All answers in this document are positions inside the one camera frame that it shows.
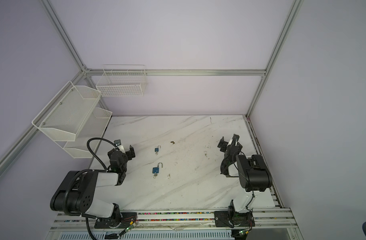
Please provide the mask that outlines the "large blue padlock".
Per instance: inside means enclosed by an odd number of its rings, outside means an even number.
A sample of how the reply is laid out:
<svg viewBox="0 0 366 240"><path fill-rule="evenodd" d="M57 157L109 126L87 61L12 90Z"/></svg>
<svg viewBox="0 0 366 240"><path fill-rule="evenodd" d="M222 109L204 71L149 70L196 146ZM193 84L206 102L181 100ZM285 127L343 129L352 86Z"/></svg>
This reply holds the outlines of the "large blue padlock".
<svg viewBox="0 0 366 240"><path fill-rule="evenodd" d="M153 174L159 174L159 172L162 168L163 168L163 163L159 162L158 165L153 168Z"/></svg>

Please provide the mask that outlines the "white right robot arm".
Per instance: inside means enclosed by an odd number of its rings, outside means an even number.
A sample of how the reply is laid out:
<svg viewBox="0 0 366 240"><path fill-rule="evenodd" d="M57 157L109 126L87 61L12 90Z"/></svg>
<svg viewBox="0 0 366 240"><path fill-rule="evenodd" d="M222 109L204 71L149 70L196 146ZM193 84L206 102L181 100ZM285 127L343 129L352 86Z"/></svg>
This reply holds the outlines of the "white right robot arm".
<svg viewBox="0 0 366 240"><path fill-rule="evenodd" d="M275 207L271 194L273 179L261 155L246 156L242 152L239 135L234 134L230 141L221 138L218 148L224 153L220 173L227 178L237 178L242 192L231 200L227 210L214 212L216 227L255 226L252 211Z"/></svg>

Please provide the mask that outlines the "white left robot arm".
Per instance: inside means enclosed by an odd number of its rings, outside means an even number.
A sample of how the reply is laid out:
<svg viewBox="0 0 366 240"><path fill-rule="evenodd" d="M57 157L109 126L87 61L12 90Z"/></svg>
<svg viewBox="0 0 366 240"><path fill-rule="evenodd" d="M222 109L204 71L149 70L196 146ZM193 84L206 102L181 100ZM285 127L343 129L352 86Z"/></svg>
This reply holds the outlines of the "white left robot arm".
<svg viewBox="0 0 366 240"><path fill-rule="evenodd" d="M125 218L118 204L101 200L95 192L100 187L120 186L126 178L128 161L136 157L136 152L133 146L126 151L120 140L111 142L100 138L100 141L113 146L108 151L110 164L106 166L90 146L90 143L95 140L97 138L87 140L87 149L103 168L68 172L51 198L50 209L67 216L83 217L86 221L107 220L110 229L117 229L122 224L126 224L119 234L108 236L109 239L119 240L135 227L137 216Z"/></svg>

